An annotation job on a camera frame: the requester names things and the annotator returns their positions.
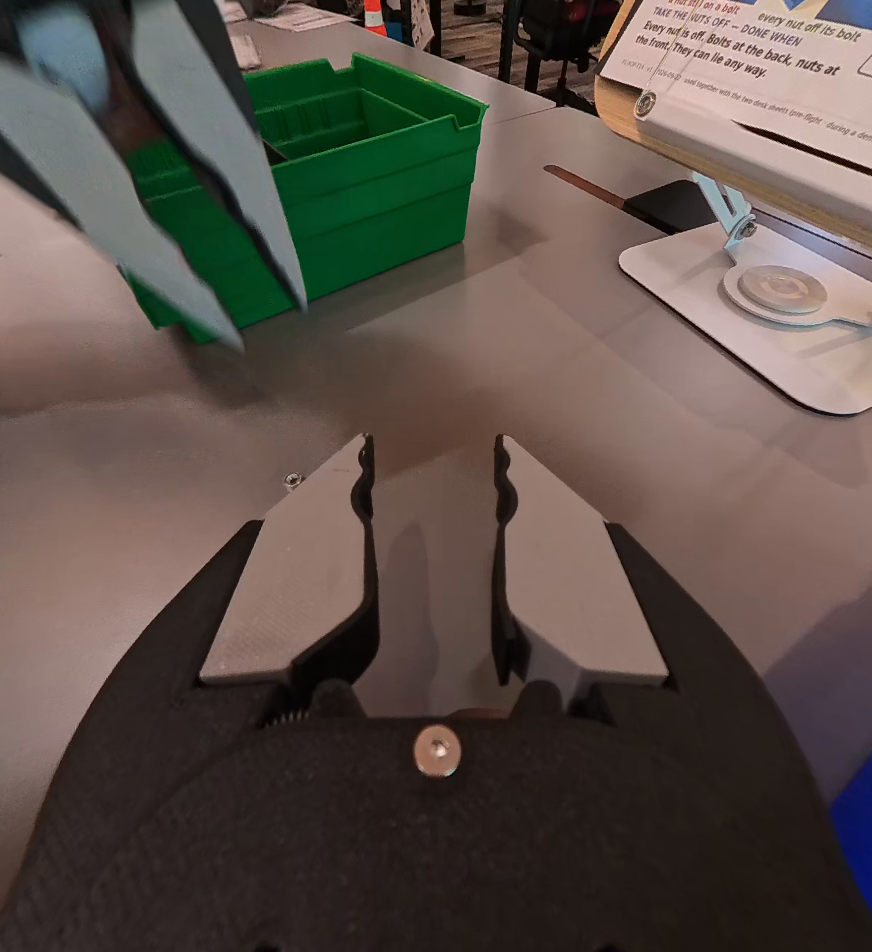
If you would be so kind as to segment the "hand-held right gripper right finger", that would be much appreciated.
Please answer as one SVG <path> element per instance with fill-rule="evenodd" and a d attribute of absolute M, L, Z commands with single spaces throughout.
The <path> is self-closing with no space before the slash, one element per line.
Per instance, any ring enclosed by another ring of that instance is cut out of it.
<path fill-rule="evenodd" d="M 494 443 L 491 653 L 499 684 L 553 684 L 565 709 L 601 684 L 657 687 L 668 665 L 608 522 L 511 436 Z"/>

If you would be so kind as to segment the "black office chair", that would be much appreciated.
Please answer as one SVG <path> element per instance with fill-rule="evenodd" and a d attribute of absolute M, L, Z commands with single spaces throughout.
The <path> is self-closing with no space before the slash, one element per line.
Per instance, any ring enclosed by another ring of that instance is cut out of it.
<path fill-rule="evenodd" d="M 526 1 L 517 3 L 512 39 L 527 54 L 524 89 L 537 93 L 542 63 L 559 63 L 553 89 L 541 93 L 558 108 L 597 115 L 592 101 L 568 89 L 567 72 L 574 65 L 584 74 L 596 63 L 596 48 L 620 11 L 618 1 Z"/>

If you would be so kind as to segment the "white paper sheet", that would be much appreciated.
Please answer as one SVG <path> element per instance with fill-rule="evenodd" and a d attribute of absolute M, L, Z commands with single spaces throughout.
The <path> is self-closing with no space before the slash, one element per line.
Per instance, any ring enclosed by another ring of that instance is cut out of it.
<path fill-rule="evenodd" d="M 292 33 L 352 25 L 355 22 L 353 18 L 344 14 L 299 2 L 287 2 L 267 16 L 254 17 L 253 21 L 265 27 Z"/>

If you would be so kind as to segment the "white instruction sheet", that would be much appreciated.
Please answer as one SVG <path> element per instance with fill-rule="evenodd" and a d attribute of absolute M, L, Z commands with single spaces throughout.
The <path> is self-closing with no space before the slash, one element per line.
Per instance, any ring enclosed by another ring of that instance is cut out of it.
<path fill-rule="evenodd" d="M 872 1 L 636 2 L 605 78 L 872 170 Z"/>

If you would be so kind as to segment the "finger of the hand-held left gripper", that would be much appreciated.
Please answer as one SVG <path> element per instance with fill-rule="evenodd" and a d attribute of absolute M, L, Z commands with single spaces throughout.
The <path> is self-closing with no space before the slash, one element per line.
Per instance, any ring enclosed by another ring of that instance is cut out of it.
<path fill-rule="evenodd" d="M 228 347 L 239 331 L 142 204 L 105 128 L 113 69 L 91 7 L 0 7 L 0 172 Z"/>
<path fill-rule="evenodd" d="M 164 129 L 215 184 L 263 262 L 306 311 L 297 248 L 216 4 L 131 2 L 129 55 Z"/>

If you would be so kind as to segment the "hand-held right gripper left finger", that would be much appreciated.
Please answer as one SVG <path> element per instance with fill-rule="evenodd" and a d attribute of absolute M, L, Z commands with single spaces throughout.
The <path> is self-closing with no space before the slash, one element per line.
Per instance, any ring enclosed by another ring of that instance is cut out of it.
<path fill-rule="evenodd" d="M 380 645 L 371 435 L 264 516 L 200 672 L 204 684 L 355 684 Z"/>

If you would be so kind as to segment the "wooden board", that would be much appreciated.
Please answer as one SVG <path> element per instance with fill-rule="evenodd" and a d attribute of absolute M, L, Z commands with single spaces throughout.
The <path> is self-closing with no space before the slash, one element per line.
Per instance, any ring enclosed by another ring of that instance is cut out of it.
<path fill-rule="evenodd" d="M 622 4 L 606 54 L 635 3 Z M 613 132 L 872 250 L 872 170 L 670 95 L 658 99 L 605 78 L 601 66 L 596 106 Z"/>

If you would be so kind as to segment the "green plastic bin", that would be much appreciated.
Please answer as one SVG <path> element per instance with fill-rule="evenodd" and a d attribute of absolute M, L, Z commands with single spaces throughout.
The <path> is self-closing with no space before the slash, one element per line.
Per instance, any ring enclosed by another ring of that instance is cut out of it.
<path fill-rule="evenodd" d="M 244 79 L 299 256 L 309 301 L 465 239 L 487 105 L 407 69 L 353 54 Z M 170 142 L 127 163 L 156 222 L 216 292 L 236 327 L 291 309 L 250 238 Z"/>

